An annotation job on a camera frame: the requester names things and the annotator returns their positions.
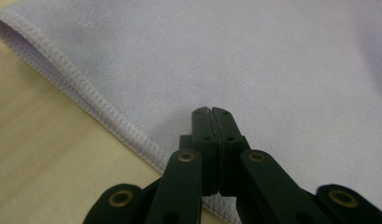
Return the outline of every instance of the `stitched hem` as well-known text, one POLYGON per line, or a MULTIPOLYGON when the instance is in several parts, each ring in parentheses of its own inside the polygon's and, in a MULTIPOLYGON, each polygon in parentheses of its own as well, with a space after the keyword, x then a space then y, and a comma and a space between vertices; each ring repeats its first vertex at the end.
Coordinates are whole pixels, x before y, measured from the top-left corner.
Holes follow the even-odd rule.
MULTIPOLYGON (((125 119, 65 55, 24 18, 0 11, 0 39, 26 63, 114 133, 159 172, 170 155, 125 119)), ((219 195, 204 198, 204 207, 229 223, 240 223, 233 206, 219 195)))

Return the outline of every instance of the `microfiber cloth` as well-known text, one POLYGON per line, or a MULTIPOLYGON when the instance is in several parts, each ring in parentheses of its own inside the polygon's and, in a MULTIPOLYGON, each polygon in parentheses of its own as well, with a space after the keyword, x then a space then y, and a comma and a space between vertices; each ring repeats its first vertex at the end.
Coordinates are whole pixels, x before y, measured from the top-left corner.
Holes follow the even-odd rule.
POLYGON ((217 106, 301 188, 382 209, 382 0, 24 0, 0 38, 161 172, 217 106))

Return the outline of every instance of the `metal rivet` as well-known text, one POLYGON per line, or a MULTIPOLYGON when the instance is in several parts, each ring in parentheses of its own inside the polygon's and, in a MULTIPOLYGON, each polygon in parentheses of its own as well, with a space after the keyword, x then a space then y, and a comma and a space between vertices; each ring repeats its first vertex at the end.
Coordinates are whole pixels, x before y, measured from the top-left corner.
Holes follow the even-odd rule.
POLYGON ((193 161, 194 160, 194 155, 191 152, 181 152, 178 155, 178 160, 179 161, 193 161))
POLYGON ((331 189, 328 192, 328 195, 330 196, 331 200, 344 207, 353 208, 359 205, 353 195, 340 189, 331 189))
POLYGON ((249 153, 248 158, 251 161, 255 161, 255 162, 263 162, 264 160, 266 160, 265 155, 263 155, 261 152, 249 153))
POLYGON ((109 197, 109 204, 112 207, 123 207, 132 201, 133 196, 128 189, 119 190, 109 197))

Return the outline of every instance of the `lavender microfiber cloth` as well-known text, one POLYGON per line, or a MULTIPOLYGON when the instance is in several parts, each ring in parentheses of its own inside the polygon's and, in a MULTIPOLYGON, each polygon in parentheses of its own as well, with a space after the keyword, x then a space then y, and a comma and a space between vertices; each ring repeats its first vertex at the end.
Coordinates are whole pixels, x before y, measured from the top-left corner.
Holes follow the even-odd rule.
MULTIPOLYGON (((201 106, 382 209, 382 0, 24 0, 0 38, 159 171, 201 106)), ((233 199, 205 206, 231 223, 233 199)))

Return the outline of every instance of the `wooden surface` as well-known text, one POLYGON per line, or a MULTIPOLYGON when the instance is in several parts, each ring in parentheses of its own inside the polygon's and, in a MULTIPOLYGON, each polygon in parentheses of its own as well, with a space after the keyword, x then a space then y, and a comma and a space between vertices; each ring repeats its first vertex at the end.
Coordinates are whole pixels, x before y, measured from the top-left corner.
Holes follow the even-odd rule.
POLYGON ((107 188, 159 177, 0 41, 0 223, 81 223, 107 188))

